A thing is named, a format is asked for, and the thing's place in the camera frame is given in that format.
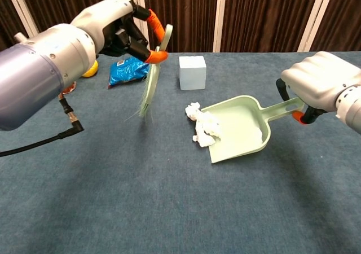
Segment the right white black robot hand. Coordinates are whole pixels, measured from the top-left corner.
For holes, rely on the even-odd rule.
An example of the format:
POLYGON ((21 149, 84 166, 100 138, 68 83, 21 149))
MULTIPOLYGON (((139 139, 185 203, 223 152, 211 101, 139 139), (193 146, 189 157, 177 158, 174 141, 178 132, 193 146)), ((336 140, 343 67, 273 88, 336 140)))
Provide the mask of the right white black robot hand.
POLYGON ((291 89, 306 105, 305 113, 294 118, 313 123, 320 115, 335 112, 336 117, 360 131, 360 68, 329 53, 319 51, 282 71, 276 82, 283 100, 291 89))

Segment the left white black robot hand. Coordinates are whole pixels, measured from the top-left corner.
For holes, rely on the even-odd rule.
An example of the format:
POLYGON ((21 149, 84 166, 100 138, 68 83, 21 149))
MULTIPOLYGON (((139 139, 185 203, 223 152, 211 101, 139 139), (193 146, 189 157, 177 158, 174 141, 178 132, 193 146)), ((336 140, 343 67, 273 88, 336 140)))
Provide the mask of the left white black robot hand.
POLYGON ((148 40, 135 25, 134 19, 146 21, 159 41, 165 30, 157 15, 133 0, 103 0, 82 10, 71 25, 85 31, 95 44, 95 53, 112 57, 124 54, 148 64, 158 64, 168 58, 166 51, 147 48, 148 40))

